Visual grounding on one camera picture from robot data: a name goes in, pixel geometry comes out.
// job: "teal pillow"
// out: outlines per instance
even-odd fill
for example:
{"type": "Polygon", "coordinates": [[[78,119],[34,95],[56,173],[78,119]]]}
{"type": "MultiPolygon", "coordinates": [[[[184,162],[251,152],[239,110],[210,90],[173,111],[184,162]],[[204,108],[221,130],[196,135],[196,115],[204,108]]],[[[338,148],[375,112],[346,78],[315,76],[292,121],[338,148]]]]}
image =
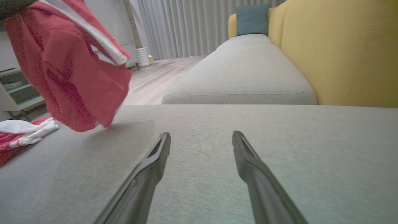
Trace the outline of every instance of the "teal pillow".
{"type": "Polygon", "coordinates": [[[236,8],[236,36],[260,33],[268,35],[268,4],[236,8]]]}

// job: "red cloth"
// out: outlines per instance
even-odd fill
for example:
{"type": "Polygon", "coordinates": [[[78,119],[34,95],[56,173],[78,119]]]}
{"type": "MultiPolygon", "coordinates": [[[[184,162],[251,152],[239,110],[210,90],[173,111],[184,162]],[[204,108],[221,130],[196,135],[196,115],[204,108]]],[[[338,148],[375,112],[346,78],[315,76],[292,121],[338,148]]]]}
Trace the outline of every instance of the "red cloth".
{"type": "MultiPolygon", "coordinates": [[[[32,124],[41,124],[43,121],[48,118],[43,118],[39,120],[32,121],[32,124]]],[[[0,167],[4,165],[7,161],[9,161],[20,148],[12,148],[10,146],[11,142],[17,141],[19,138],[23,137],[25,133],[22,134],[8,134],[0,132],[0,167]]]]}
{"type": "MultiPolygon", "coordinates": [[[[62,1],[111,40],[126,58],[131,57],[84,2],[62,1]]],[[[78,132],[94,128],[96,122],[106,128],[111,125],[128,92],[131,71],[125,65],[117,67],[99,60],[91,44],[111,59],[103,46],[70,17],[40,1],[10,17],[6,28],[23,74],[43,96],[52,117],[78,132]]]]}

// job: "sofa cushion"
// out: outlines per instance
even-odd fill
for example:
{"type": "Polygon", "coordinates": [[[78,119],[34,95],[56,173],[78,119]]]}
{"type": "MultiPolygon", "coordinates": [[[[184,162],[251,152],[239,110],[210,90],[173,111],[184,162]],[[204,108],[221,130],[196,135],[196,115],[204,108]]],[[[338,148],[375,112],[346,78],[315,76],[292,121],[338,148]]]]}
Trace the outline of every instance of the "sofa cushion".
{"type": "Polygon", "coordinates": [[[93,223],[170,132],[147,223],[252,224],[234,130],[309,223],[398,223],[398,109],[311,105],[122,106],[108,130],[63,127],[0,168],[1,223],[93,223]]]}
{"type": "Polygon", "coordinates": [[[163,97],[163,104],[317,104],[314,91],[267,36],[222,44],[163,97]]]}
{"type": "Polygon", "coordinates": [[[238,6],[236,8],[236,36],[268,34],[268,4],[238,6]]]}

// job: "wooden floor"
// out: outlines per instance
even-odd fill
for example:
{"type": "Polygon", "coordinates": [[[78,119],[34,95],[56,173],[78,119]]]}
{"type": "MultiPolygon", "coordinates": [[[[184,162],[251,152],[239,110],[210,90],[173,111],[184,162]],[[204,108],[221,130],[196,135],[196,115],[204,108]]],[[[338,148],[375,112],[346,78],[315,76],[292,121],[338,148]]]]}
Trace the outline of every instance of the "wooden floor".
{"type": "Polygon", "coordinates": [[[206,56],[154,61],[133,72],[123,105],[161,104],[169,87],[206,56]]]}

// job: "red and white clothing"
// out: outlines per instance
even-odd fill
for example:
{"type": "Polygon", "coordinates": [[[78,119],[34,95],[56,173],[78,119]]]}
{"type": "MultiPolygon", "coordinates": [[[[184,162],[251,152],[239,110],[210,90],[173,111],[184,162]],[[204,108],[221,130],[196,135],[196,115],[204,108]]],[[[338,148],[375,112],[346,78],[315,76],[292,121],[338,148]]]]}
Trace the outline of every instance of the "red and white clothing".
{"type": "Polygon", "coordinates": [[[58,129],[54,118],[44,118],[31,123],[23,120],[0,122],[0,167],[10,160],[18,147],[37,143],[42,137],[58,129]]]}
{"type": "Polygon", "coordinates": [[[47,110],[78,132],[109,127],[128,92],[131,57],[81,0],[39,0],[7,19],[7,33],[26,79],[47,110]],[[91,45],[114,65],[99,60],[91,45]]]}

